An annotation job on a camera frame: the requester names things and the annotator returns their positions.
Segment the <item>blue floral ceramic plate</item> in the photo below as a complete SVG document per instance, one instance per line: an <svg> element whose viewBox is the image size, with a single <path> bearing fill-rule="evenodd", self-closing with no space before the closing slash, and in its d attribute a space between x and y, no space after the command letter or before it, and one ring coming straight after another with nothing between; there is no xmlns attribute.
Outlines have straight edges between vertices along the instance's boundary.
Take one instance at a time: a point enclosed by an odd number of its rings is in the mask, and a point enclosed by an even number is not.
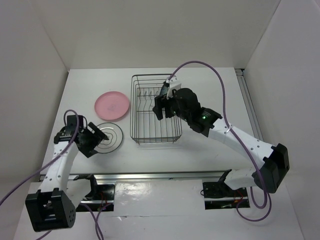
<svg viewBox="0 0 320 240"><path fill-rule="evenodd" d="M164 98L167 97L169 86L170 86L169 83L167 83L167 82L164 82L164 83L163 83L163 85L162 85L162 87L161 87L161 90L160 90L160 93L159 93L159 95L160 95L161 97L164 97Z"/></svg>

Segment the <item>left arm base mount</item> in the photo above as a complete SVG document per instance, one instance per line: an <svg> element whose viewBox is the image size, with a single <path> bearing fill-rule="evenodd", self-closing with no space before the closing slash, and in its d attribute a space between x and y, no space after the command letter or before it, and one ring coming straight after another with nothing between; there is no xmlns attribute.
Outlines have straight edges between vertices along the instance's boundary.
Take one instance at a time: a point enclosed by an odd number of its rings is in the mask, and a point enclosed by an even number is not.
<svg viewBox="0 0 320 240"><path fill-rule="evenodd" d="M74 181L80 183L89 183L89 190L83 190L85 195L81 198L81 203L88 205L93 211L113 212L114 211L114 197L116 191L116 184L101 181L93 174L77 175Z"/></svg>

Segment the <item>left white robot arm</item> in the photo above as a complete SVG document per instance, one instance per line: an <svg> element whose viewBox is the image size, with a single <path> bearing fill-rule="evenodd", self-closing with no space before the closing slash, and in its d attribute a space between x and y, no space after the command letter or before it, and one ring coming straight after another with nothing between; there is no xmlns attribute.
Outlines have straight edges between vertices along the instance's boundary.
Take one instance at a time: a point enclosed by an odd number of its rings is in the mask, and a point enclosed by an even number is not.
<svg viewBox="0 0 320 240"><path fill-rule="evenodd" d="M38 190L25 199L35 232L71 228L76 220L76 208L83 198L92 200L99 193L92 174L76 177L75 185L68 181L77 154L86 158L96 155L96 147L108 139L107 135L82 115L65 115L64 124L53 139L53 162L44 180Z"/></svg>

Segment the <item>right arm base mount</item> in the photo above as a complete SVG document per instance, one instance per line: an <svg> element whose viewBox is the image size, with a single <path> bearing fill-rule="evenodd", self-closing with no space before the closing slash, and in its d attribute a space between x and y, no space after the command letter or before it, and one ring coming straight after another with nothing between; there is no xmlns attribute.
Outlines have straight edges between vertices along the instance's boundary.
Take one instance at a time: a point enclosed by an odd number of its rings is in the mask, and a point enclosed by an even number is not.
<svg viewBox="0 0 320 240"><path fill-rule="evenodd" d="M206 210L250 208L248 192L245 188L232 190L222 182L203 182L200 194L204 198Z"/></svg>

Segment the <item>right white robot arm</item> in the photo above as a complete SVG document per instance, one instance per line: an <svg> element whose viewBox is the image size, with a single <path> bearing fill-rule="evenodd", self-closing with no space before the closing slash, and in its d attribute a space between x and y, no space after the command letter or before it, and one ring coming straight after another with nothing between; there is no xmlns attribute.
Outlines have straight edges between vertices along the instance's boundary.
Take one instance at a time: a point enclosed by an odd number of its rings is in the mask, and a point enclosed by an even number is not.
<svg viewBox="0 0 320 240"><path fill-rule="evenodd" d="M290 169L286 146L266 143L237 127L226 125L218 112L201 106L197 95L189 88L175 90L172 97L156 96L152 110L158 120L178 117L194 132L228 146L250 161L254 160L253 168L232 169L222 175L218 190L223 196L255 186L274 194Z"/></svg>

